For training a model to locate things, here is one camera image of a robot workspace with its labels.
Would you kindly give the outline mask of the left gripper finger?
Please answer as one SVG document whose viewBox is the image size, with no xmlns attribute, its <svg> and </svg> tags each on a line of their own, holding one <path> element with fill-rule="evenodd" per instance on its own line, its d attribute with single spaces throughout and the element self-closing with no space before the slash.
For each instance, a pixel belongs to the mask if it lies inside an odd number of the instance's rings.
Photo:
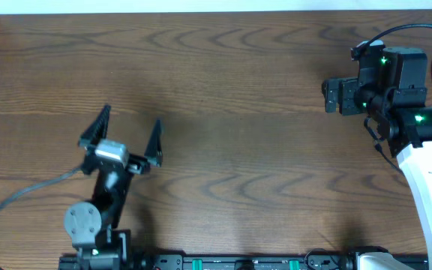
<svg viewBox="0 0 432 270">
<path fill-rule="evenodd" d="M 110 110 L 111 106 L 109 104 L 103 106 L 103 109 L 100 111 L 97 118 L 79 137 L 79 147 L 86 148 L 88 146 L 96 146 L 101 140 L 107 138 L 107 130 L 110 121 Z"/>
<path fill-rule="evenodd" d="M 148 144 L 145 149 L 144 157 L 152 165 L 160 167 L 163 162 L 163 151 L 161 146 L 162 125 L 161 120 L 157 119 L 151 132 Z"/>
</svg>

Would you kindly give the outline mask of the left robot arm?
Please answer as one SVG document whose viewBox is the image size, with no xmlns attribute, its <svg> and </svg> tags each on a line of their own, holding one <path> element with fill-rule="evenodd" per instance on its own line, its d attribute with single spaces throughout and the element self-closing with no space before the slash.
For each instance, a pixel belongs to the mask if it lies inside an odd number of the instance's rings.
<svg viewBox="0 0 432 270">
<path fill-rule="evenodd" d="M 59 258 L 59 269 L 152 269 L 153 259 L 137 253 L 131 245 L 131 231 L 119 229 L 119 221 L 135 175 L 149 173 L 163 161 L 162 125 L 154 123 L 143 156 L 131 154 L 125 144 L 107 139 L 111 106 L 80 135 L 78 146 L 85 149 L 83 174 L 97 171 L 91 199 L 69 207 L 64 228 L 76 250 Z"/>
</svg>

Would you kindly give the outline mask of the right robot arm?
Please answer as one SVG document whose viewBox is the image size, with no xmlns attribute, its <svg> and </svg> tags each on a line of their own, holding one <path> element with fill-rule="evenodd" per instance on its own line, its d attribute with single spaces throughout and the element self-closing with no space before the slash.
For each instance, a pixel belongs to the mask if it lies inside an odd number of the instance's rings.
<svg viewBox="0 0 432 270">
<path fill-rule="evenodd" d="M 322 83 L 325 111 L 366 114 L 376 144 L 388 143 L 416 204 L 432 269 L 432 106 L 426 106 L 428 57 L 422 49 L 376 41 L 358 58 L 358 76 Z"/>
</svg>

